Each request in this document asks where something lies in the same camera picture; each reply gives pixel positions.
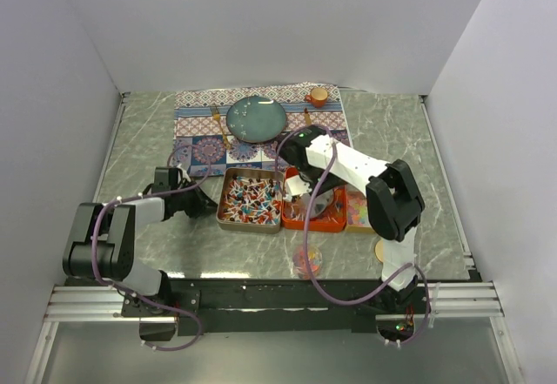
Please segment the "teal ceramic plate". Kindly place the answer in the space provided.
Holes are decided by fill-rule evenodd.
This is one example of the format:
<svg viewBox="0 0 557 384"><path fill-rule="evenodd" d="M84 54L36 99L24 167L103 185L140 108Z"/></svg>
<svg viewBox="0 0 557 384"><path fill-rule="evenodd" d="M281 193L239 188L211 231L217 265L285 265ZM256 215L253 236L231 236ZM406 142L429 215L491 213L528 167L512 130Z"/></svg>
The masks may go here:
<svg viewBox="0 0 557 384"><path fill-rule="evenodd" d="M251 144L275 139L287 125L282 104L260 96L241 98L230 107L225 119L232 136Z"/></svg>

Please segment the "gold fork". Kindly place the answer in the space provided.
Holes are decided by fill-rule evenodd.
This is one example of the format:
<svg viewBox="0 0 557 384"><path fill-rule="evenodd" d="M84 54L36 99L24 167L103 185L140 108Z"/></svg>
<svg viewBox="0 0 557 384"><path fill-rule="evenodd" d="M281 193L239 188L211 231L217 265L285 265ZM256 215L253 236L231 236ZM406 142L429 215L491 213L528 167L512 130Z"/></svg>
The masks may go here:
<svg viewBox="0 0 557 384"><path fill-rule="evenodd" d="M225 145L225 149L230 150L232 146L231 146L231 143L228 139L227 133L226 133L226 131L225 131L225 129L224 129L222 123L221 123L221 116L220 116L218 107L217 106L211 106L210 109L211 109L212 118L216 122L216 124L218 125L218 128L219 128L219 130L221 132L221 135L223 137L223 143Z"/></svg>

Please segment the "patterned cloth placemat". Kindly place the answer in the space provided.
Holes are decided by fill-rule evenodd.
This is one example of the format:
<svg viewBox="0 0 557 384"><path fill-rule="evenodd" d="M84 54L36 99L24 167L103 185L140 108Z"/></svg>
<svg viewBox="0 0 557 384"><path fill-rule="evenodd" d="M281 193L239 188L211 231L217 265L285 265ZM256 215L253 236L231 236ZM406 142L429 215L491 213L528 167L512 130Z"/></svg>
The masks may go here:
<svg viewBox="0 0 557 384"><path fill-rule="evenodd" d="M230 167L283 171L275 159L281 123L287 134L309 123L352 143L339 87L303 82L259 87L180 91L174 101L169 164L193 177L222 176Z"/></svg>

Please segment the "orange coffee cup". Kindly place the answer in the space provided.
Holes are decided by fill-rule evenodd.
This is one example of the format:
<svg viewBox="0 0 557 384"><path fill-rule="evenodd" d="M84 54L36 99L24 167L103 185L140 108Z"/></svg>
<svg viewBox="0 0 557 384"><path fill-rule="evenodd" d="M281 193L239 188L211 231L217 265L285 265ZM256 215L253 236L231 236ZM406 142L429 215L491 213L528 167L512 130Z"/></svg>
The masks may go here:
<svg viewBox="0 0 557 384"><path fill-rule="evenodd" d="M305 95L305 101L315 108L322 108L326 104L328 97L329 94L325 88L314 87Z"/></svg>

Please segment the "orange tray of candies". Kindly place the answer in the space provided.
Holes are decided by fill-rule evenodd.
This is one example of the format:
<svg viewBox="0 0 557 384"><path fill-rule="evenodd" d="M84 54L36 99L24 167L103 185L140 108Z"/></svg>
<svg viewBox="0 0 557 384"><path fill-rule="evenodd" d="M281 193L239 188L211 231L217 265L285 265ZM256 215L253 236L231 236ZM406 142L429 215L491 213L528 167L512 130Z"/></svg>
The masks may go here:
<svg viewBox="0 0 557 384"><path fill-rule="evenodd" d="M309 230L314 232L341 232L346 226L346 188L336 187L334 201L315 219L311 219ZM282 203L282 224L286 229L303 230L306 216L305 202L308 199L296 198Z"/></svg>

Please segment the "gold knife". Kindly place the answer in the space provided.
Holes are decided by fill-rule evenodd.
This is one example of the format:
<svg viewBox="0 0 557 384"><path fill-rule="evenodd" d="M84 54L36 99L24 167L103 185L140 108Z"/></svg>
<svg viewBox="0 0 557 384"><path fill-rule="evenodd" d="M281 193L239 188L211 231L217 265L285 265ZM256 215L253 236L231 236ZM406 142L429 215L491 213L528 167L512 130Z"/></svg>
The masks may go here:
<svg viewBox="0 0 557 384"><path fill-rule="evenodd" d="M304 109L304 118L305 118L306 125L311 125L312 124L311 117L310 117L310 114L309 114L309 111L307 110L307 108Z"/></svg>

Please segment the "gold round jar lid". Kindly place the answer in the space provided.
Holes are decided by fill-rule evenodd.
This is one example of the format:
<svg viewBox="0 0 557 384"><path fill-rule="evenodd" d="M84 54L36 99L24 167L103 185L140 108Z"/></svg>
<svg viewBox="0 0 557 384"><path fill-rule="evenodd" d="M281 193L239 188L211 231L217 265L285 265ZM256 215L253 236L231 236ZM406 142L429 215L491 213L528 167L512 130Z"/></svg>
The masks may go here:
<svg viewBox="0 0 557 384"><path fill-rule="evenodd" d="M384 244L383 244L383 240L380 239L374 248L374 252L375 252L375 256L377 258L377 260L381 263L384 262Z"/></svg>

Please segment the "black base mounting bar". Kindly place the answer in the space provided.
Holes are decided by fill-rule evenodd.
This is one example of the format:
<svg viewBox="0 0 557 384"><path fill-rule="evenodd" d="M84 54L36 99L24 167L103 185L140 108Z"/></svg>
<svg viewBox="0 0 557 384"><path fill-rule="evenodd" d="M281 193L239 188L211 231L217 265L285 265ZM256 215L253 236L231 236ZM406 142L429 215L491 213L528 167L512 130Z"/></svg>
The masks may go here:
<svg viewBox="0 0 557 384"><path fill-rule="evenodd" d="M174 314L126 295L125 319L137 318L147 340L171 333L293 332L349 330L376 333L381 315L395 319L425 313L426 292L418 281L405 291L386 288L358 305L341 306L323 297L309 280L171 279Z"/></svg>

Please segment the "aluminium frame rail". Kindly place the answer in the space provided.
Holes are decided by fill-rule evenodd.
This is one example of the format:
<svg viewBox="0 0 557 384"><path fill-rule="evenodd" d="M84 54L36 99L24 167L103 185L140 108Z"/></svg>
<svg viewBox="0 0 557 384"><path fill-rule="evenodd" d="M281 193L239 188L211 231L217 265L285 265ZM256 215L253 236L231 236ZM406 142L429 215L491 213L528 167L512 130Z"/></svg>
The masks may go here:
<svg viewBox="0 0 557 384"><path fill-rule="evenodd" d="M125 298L117 290L104 286L55 286L51 292L44 321L72 322L143 322L172 323L173 316L144 317L123 315L134 299Z"/></svg>

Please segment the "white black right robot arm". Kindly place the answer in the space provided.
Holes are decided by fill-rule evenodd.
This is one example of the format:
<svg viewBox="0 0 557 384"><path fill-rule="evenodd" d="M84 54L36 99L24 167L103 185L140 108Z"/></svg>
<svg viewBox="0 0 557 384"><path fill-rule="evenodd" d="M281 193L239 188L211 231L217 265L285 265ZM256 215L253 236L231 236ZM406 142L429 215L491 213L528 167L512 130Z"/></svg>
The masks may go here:
<svg viewBox="0 0 557 384"><path fill-rule="evenodd" d="M400 313L412 301L408 287L426 275L415 262L414 243L425 201L408 163L373 158L339 142L323 125L309 125L278 137L278 158L297 169L299 175L284 181L285 199L305 200L302 256L309 261L309 222L316 200L335 187L350 185L366 196L372 229L383 243L380 285L355 300L340 300L319 284L313 272L309 280L317 292L335 305L349 307L381 295L387 311Z"/></svg>

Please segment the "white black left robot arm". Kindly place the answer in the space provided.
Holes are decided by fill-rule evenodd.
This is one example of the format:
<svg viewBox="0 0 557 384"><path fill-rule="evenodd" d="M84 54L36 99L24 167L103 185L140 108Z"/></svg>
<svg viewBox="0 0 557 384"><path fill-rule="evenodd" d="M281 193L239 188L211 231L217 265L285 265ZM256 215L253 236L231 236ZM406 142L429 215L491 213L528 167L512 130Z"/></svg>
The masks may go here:
<svg viewBox="0 0 557 384"><path fill-rule="evenodd" d="M216 209L217 203L182 169L159 166L153 182L133 199L78 206L64 249L64 273L141 294L146 310L164 315L173 304L170 280L167 273L139 261L136 236L147 225L166 221L179 212L196 219Z"/></svg>

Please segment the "clear plastic jar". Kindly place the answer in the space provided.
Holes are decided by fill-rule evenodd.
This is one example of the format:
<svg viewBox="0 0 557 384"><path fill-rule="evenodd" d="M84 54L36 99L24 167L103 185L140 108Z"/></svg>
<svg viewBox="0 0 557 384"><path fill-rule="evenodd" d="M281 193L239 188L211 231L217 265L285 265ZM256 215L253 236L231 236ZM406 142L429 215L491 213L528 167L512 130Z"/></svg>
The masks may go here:
<svg viewBox="0 0 557 384"><path fill-rule="evenodd" d="M309 273L317 277L323 265L322 252L316 246L298 246L292 255L292 272L301 280L310 279Z"/></svg>

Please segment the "brown tin of lollipops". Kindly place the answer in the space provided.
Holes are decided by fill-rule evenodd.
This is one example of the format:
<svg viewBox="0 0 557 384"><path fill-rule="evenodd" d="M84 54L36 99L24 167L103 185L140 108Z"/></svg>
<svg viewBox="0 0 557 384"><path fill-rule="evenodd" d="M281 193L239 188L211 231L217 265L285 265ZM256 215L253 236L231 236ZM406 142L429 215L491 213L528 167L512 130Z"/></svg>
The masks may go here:
<svg viewBox="0 0 557 384"><path fill-rule="evenodd" d="M284 175L258 168L228 168L216 220L225 231L275 234L282 224Z"/></svg>

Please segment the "silver metal scoop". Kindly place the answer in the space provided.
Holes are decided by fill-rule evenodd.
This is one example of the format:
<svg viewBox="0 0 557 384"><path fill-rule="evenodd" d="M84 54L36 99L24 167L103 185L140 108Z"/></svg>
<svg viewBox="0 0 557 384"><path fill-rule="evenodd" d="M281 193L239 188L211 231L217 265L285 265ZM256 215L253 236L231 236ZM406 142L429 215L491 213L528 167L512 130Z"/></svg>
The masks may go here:
<svg viewBox="0 0 557 384"><path fill-rule="evenodd" d="M334 190L321 193L313 202L311 218L318 218L327 207L334 201Z"/></svg>

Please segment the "gold tin of star candies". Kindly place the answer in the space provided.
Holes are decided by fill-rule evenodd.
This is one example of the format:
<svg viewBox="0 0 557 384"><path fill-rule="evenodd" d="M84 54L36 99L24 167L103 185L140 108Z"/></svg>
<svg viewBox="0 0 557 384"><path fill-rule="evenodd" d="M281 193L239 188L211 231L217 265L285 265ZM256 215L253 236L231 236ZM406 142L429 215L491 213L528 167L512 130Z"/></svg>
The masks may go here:
<svg viewBox="0 0 557 384"><path fill-rule="evenodd" d="M347 232L375 233L367 213L366 196L359 191L349 189L346 192L346 228Z"/></svg>

